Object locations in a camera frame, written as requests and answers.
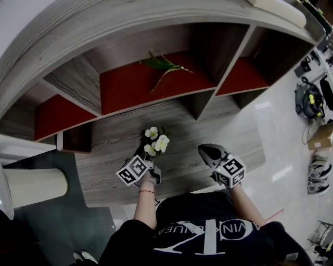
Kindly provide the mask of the tall white fluted pedestal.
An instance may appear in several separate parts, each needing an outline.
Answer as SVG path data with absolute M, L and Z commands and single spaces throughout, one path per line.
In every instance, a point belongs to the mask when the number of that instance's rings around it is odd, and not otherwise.
M 16 208 L 64 196 L 68 188 L 60 169 L 4 169 L 0 165 L 0 211 L 10 220 Z

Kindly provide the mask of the person's right forearm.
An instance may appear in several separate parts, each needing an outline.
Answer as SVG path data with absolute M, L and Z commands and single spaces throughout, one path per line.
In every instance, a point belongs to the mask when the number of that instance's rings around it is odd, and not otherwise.
M 265 219 L 240 184 L 229 189 L 229 193 L 234 208 L 241 218 L 252 221 L 260 227 L 266 225 Z

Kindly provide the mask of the cream oblong cushion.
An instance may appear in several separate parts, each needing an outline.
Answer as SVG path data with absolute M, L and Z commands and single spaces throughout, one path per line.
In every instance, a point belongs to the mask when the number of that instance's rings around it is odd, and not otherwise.
M 246 0 L 253 7 L 265 10 L 272 14 L 275 14 L 299 28 L 303 28 L 306 25 L 305 15 L 291 4 L 288 4 L 284 0 Z

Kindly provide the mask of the cardboard box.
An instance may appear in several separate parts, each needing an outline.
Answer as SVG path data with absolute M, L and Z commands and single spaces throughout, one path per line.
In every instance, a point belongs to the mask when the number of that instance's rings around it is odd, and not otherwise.
M 323 150 L 333 147 L 333 122 L 321 125 L 315 134 L 308 140 L 308 149 Z

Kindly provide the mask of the black and yellow vacuum cleaner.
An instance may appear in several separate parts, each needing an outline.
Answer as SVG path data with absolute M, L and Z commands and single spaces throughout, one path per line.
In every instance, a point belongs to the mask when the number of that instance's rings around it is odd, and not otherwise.
M 294 91 L 296 113 L 308 120 L 324 118 L 324 98 L 321 91 L 315 84 L 310 83 L 305 76 L 301 77 L 301 80 L 302 85 Z

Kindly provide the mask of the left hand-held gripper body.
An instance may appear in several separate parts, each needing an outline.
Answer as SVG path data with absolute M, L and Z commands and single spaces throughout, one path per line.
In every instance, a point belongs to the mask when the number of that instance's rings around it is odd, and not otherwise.
M 126 159 L 124 165 L 116 172 L 116 175 L 127 186 L 139 186 L 140 179 L 146 173 L 150 173 L 151 177 L 157 184 L 161 183 L 161 169 L 151 160 L 142 159 L 139 155 L 135 155 L 132 159 Z

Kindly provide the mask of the grey wooden desk with shelves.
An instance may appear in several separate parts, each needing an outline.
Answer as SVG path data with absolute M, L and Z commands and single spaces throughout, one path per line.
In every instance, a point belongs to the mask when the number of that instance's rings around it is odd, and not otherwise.
M 116 175 L 140 132 L 172 133 L 161 197 L 212 185 L 197 146 L 217 143 L 247 170 L 266 162 L 257 125 L 240 119 L 325 36 L 308 0 L 284 0 L 293 23 L 246 0 L 0 0 L 0 132 L 47 144 L 90 123 L 92 151 L 75 154 L 86 204 L 132 203 Z M 167 74 L 140 60 L 151 51 L 193 71 Z

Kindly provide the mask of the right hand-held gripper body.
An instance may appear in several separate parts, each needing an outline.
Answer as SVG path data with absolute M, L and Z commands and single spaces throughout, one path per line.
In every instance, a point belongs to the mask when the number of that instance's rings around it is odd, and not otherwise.
M 236 155 L 229 154 L 212 169 L 214 181 L 226 188 L 233 188 L 245 178 L 246 166 Z

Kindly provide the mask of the brown hardcover book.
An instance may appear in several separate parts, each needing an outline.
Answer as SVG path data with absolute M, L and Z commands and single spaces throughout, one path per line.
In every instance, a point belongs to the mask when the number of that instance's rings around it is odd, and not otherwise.
M 83 124 L 58 133 L 56 146 L 57 150 L 62 152 L 91 153 L 91 124 Z

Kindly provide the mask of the white flowers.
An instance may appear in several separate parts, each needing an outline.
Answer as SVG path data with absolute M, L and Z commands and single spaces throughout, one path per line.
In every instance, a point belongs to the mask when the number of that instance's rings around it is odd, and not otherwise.
M 143 129 L 140 138 L 140 148 L 144 159 L 153 159 L 164 154 L 170 144 L 171 133 L 163 126 L 152 126 Z

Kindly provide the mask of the person's left forearm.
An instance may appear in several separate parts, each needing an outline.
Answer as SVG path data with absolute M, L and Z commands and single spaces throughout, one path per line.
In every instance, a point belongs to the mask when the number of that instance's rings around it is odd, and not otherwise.
M 134 220 L 143 222 L 153 230 L 157 228 L 155 184 L 151 177 L 144 177 L 140 180 L 138 202 L 134 214 Z

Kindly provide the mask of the green leaf sprig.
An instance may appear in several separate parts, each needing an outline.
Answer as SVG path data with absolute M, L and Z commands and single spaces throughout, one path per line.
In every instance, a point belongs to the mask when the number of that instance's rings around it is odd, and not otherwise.
M 148 53 L 149 53 L 149 58 L 140 60 L 139 63 L 144 64 L 152 69 L 164 71 L 162 76 L 159 78 L 158 82 L 155 84 L 154 88 L 150 90 L 150 93 L 152 93 L 159 86 L 163 78 L 171 72 L 186 71 L 189 73 L 193 73 L 193 71 L 185 68 L 183 65 L 171 62 L 164 55 L 161 55 L 161 59 L 158 59 L 153 55 L 153 53 L 150 50 L 148 51 Z

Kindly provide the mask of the grey and black sneaker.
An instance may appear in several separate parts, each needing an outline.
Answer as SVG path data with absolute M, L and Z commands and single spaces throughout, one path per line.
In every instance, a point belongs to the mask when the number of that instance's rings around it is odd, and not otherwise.
M 313 180 L 324 180 L 332 171 L 332 164 L 327 157 L 315 156 L 309 165 L 309 178 Z
M 308 195 L 322 196 L 329 190 L 328 179 L 308 179 Z

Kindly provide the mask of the person's black printed t-shirt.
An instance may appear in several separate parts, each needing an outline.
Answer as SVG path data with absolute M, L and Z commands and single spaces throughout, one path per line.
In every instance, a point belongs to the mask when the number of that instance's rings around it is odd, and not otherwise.
M 165 199 L 157 226 L 131 219 L 111 236 L 100 266 L 314 266 L 279 222 L 242 218 L 225 191 Z

